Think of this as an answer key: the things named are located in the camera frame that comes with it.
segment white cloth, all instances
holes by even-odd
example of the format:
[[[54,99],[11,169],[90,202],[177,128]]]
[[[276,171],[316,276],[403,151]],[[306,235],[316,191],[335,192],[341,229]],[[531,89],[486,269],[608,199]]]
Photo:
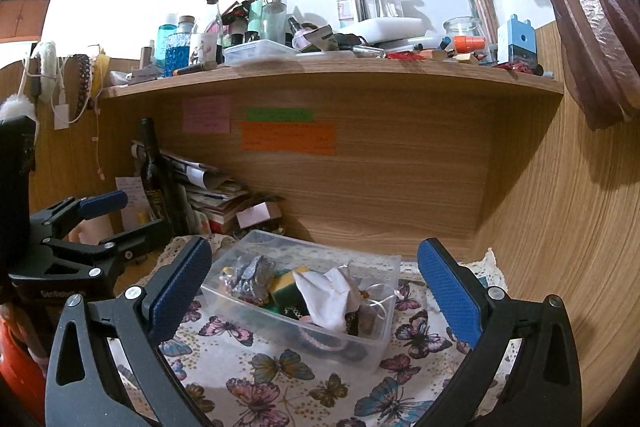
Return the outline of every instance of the white cloth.
[[[358,310],[364,299],[346,266],[332,268],[325,274],[292,272],[306,308],[316,326],[346,333],[344,315]]]

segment blue liquid bottle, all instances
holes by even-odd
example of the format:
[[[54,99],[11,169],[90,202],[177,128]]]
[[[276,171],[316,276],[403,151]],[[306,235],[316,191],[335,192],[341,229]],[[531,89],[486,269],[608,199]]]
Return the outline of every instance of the blue liquid bottle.
[[[156,65],[164,69],[164,53],[169,35],[173,35],[178,28],[178,14],[169,13],[164,20],[164,24],[158,27],[158,38],[156,39],[156,54],[154,55]]]
[[[189,65],[189,46],[191,31],[195,17],[183,15],[178,22],[178,29],[169,35],[164,53],[164,77],[174,76],[174,71]]]

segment dark glass bottle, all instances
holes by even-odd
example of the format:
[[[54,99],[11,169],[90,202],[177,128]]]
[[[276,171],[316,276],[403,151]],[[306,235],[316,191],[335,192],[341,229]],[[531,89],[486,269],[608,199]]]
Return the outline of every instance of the dark glass bottle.
[[[171,163],[160,153],[154,119],[143,118],[141,128],[146,158],[140,177],[151,211],[156,219],[164,217],[171,223],[174,235],[188,235],[189,222],[178,184]]]

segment green sticky note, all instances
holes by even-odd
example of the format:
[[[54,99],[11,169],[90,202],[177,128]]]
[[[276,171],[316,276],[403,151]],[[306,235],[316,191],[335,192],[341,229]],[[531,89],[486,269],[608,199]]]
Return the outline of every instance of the green sticky note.
[[[314,114],[304,107],[251,107],[247,109],[249,122],[311,122]]]

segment pink sticky note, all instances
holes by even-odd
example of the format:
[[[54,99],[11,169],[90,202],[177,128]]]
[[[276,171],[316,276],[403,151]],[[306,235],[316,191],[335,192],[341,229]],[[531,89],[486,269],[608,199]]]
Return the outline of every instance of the pink sticky note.
[[[231,131],[229,95],[182,99],[182,132],[200,134]]]

